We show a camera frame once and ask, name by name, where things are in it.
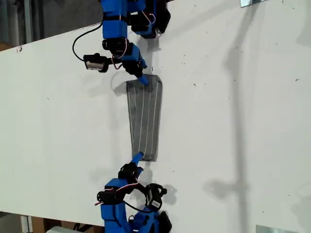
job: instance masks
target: black cable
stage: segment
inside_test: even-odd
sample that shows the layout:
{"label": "black cable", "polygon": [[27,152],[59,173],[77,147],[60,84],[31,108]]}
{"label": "black cable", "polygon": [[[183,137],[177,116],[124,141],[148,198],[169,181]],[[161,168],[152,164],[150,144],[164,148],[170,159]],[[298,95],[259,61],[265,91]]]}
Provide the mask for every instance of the black cable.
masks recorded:
{"label": "black cable", "polygon": [[94,28],[94,29],[92,29],[92,30],[90,30],[90,31],[88,31],[88,32],[86,32],[86,33],[83,33],[82,35],[78,36],[78,37],[74,40],[74,42],[73,42],[73,44],[72,44],[72,51],[73,51],[74,55],[75,55],[79,60],[81,60],[81,61],[84,62],[84,60],[81,59],[81,58],[76,54],[76,52],[74,51],[74,45],[76,44],[77,40],[80,39],[82,36],[84,36],[84,35],[86,35],[86,34],[92,33],[93,31],[96,31],[97,29],[100,29],[100,27],[103,25],[103,21],[104,21],[104,18],[103,18],[102,22],[100,23],[100,25],[99,25],[97,28]]}
{"label": "black cable", "polygon": [[136,207],[134,207],[133,205],[130,205],[129,203],[127,203],[126,201],[123,201],[126,205],[128,205],[129,207],[131,207],[132,209],[134,209],[134,210],[137,210],[137,211],[139,211],[139,212],[143,212],[143,213],[147,213],[147,214],[149,214],[149,213],[152,213],[152,211],[144,211],[144,210],[140,210],[140,209],[138,209],[138,208],[136,208]]}
{"label": "black cable", "polygon": [[112,206],[112,216],[113,216],[113,218],[115,219],[115,222],[117,223],[117,225],[118,225],[119,227],[122,227],[121,224],[120,224],[120,222],[118,221],[118,219],[117,219],[117,217],[116,217],[116,206],[115,206],[115,205]]}

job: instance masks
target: floor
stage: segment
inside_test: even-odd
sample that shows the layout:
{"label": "floor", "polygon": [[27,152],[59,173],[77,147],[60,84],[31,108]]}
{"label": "floor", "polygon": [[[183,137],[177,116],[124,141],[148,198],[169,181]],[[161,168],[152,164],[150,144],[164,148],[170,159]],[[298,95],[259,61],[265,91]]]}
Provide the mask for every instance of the floor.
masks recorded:
{"label": "floor", "polygon": [[1,233],[21,233],[20,216],[0,212]]}

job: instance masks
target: metal plate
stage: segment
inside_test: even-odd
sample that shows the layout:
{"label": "metal plate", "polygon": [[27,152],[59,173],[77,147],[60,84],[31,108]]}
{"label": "metal plate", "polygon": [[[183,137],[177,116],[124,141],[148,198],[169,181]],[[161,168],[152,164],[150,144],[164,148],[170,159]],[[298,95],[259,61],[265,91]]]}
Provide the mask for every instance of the metal plate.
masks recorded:
{"label": "metal plate", "polygon": [[298,232],[291,232],[287,230],[282,230],[273,227],[265,227],[261,225],[256,226],[256,233],[298,233]]}
{"label": "metal plate", "polygon": [[262,1],[266,1],[266,0],[241,0],[241,7],[245,7],[251,4],[256,4],[256,3],[260,3]]}

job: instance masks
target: blue robotic arm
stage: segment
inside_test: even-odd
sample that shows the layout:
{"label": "blue robotic arm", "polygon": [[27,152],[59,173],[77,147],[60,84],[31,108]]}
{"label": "blue robotic arm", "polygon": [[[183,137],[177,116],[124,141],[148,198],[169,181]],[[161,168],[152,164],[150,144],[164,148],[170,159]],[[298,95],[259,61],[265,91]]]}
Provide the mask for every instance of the blue robotic arm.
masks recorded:
{"label": "blue robotic arm", "polygon": [[127,39],[127,26],[143,38],[155,38],[156,31],[164,33],[171,14],[167,9],[170,0],[101,0],[103,7],[103,48],[112,53],[111,58],[85,55],[83,61],[87,69],[107,72],[109,65],[115,69],[121,66],[135,75],[144,85],[148,81],[143,74],[146,62],[139,48]]}
{"label": "blue robotic arm", "polygon": [[[162,196],[167,190],[162,186],[151,183],[144,187],[137,182],[143,169],[138,167],[138,162],[143,154],[138,153],[133,160],[125,164],[118,173],[118,178],[109,181],[103,191],[97,194],[98,203],[101,204],[102,219],[105,222],[106,233],[132,233],[134,230],[139,233],[169,233],[172,224],[165,212],[159,214],[162,206]],[[123,199],[138,189],[146,197],[143,210],[139,210]],[[133,219],[127,220],[125,205],[138,210]]]}

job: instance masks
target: wire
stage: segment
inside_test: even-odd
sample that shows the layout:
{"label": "wire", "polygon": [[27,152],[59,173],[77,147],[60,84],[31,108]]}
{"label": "wire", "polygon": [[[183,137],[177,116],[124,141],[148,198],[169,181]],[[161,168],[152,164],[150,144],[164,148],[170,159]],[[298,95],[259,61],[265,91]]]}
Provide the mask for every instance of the wire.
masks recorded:
{"label": "wire", "polygon": [[130,204],[127,203],[126,201],[123,201],[123,202],[124,202],[126,205],[128,205],[129,207],[131,207],[132,209],[137,210],[137,211],[139,211],[139,212],[143,212],[143,213],[147,213],[147,214],[152,213],[152,211],[140,210],[140,209],[134,207],[133,205],[130,205]]}
{"label": "wire", "polygon": [[[125,39],[125,49],[123,51],[123,54],[120,57],[118,57],[118,59],[122,58],[125,55],[126,50],[127,50],[127,40],[126,40],[126,37],[124,39]],[[112,57],[111,57],[111,62],[113,64],[113,66],[115,67],[115,69],[120,69],[123,65],[121,64],[121,65],[119,65],[119,67],[116,67],[116,64],[113,61],[114,57],[115,57],[115,55],[113,54]]]}
{"label": "wire", "polygon": [[[125,186],[122,186],[121,188],[118,188],[117,190],[116,190],[116,192],[118,192],[118,191],[120,191],[121,189],[123,189],[123,188],[127,188],[127,187],[130,187],[130,186],[135,186],[135,185],[137,185],[137,184],[139,184],[138,182],[137,183],[130,183],[130,184],[127,184],[127,185],[125,185]],[[113,191],[113,188],[108,188],[108,189],[104,189],[104,191]],[[99,201],[99,202],[97,202],[97,203],[95,203],[94,205],[96,206],[96,205],[99,205],[99,204],[101,204],[102,203],[102,201]]]}
{"label": "wire", "polygon": [[149,21],[149,25],[147,25],[147,27],[149,27],[149,26],[151,25],[150,19],[146,16],[146,14],[145,14],[143,11],[141,11],[141,12],[144,14],[144,16],[146,17],[146,19]]}
{"label": "wire", "polygon": [[74,46],[75,46],[77,40],[80,39],[82,36],[84,36],[84,35],[86,35],[86,34],[89,34],[89,33],[93,32],[93,31],[96,31],[97,29],[100,29],[100,27],[103,25],[103,21],[104,21],[104,19],[102,20],[102,22],[100,23],[100,25],[99,25],[97,28],[94,28],[94,29],[92,29],[92,30],[90,30],[90,31],[88,31],[88,32],[86,32],[86,33],[83,33],[82,35],[78,36],[78,37],[74,40],[74,42],[73,42],[73,44],[72,44],[72,51],[73,51],[73,54],[74,54],[80,61],[83,61],[83,62],[84,62],[84,60],[83,60],[82,58],[80,58],[80,57],[76,54],[76,52],[74,51]]}
{"label": "wire", "polygon": [[152,24],[154,24],[156,22],[156,17],[154,14],[149,14],[150,16],[153,16],[154,17],[154,21],[152,22]]}
{"label": "wire", "polygon": [[127,185],[125,185],[125,186],[123,186],[123,187],[121,187],[121,188],[118,188],[116,192],[120,191],[120,190],[123,189],[123,188],[130,187],[130,186],[135,186],[135,185],[137,185],[137,184],[139,184],[139,183],[137,182],[137,183],[130,183],[130,184],[127,184]]}
{"label": "wire", "polygon": [[153,16],[153,18],[154,18],[154,21],[151,22],[150,19],[148,18],[148,16],[146,16],[146,14],[145,14],[143,11],[141,11],[141,12],[142,12],[143,15],[146,17],[146,19],[149,21],[149,25],[146,25],[147,27],[149,27],[151,24],[154,24],[154,23],[156,22],[156,17],[155,17],[154,14],[149,14],[150,16]]}

